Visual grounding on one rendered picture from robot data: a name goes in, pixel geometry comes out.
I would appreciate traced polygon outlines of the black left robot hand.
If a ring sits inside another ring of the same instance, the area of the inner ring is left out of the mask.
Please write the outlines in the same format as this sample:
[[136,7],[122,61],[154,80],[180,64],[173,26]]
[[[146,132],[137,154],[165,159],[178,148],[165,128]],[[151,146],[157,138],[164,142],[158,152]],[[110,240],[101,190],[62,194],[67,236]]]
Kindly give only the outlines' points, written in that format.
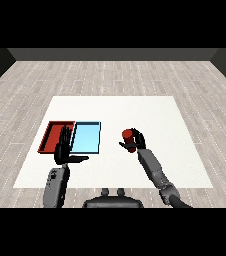
[[70,155],[70,137],[71,130],[67,126],[63,126],[60,131],[59,142],[56,144],[54,151],[54,161],[57,165],[81,163],[89,159],[88,156]]

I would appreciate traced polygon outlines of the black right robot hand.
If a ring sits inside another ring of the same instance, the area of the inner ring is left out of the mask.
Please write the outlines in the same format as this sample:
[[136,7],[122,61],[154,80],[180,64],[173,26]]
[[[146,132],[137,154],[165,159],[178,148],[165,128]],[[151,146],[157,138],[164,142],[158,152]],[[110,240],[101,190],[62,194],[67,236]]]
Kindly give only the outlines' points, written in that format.
[[[145,149],[146,144],[145,144],[145,138],[144,138],[143,134],[135,128],[131,128],[131,130],[133,132],[133,137],[134,137],[134,141],[135,141],[136,150],[137,149]],[[127,149],[127,150],[129,148],[129,145],[124,144],[124,140],[123,140],[123,142],[120,142],[119,145],[122,146],[123,148]]]

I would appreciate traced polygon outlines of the red can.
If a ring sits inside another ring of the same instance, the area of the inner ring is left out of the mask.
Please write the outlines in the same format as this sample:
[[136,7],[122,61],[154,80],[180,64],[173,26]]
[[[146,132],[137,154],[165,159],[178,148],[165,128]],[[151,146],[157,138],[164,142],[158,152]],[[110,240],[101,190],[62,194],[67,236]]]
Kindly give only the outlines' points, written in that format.
[[136,151],[133,132],[131,129],[126,129],[122,132],[122,137],[125,145],[129,145],[128,152],[134,153]]

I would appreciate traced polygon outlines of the red shallow open box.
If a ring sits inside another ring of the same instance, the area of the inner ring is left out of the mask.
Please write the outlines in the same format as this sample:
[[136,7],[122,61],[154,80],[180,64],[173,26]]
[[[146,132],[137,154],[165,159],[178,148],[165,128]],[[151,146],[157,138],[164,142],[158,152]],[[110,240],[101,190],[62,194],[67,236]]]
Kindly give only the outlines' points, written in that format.
[[37,152],[40,154],[53,154],[55,146],[59,142],[61,129],[66,126],[70,131],[73,131],[74,124],[74,121],[50,121]]

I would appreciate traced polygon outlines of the light blue shallow open box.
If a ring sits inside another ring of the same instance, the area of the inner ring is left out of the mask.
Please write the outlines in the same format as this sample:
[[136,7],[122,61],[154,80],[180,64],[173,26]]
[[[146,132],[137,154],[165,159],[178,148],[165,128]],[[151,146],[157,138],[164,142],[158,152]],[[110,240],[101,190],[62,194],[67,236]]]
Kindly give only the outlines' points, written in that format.
[[98,154],[101,123],[99,121],[78,121],[70,143],[71,154]]

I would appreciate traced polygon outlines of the dark grey robot body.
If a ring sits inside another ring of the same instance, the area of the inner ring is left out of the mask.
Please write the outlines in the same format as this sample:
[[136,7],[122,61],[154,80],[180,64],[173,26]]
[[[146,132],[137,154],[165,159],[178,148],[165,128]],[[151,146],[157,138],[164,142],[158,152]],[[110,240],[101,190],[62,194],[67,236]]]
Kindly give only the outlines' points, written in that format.
[[103,188],[101,195],[86,200],[83,208],[143,208],[143,204],[138,199],[127,197],[123,188],[117,189],[116,196],[110,196],[109,189]]

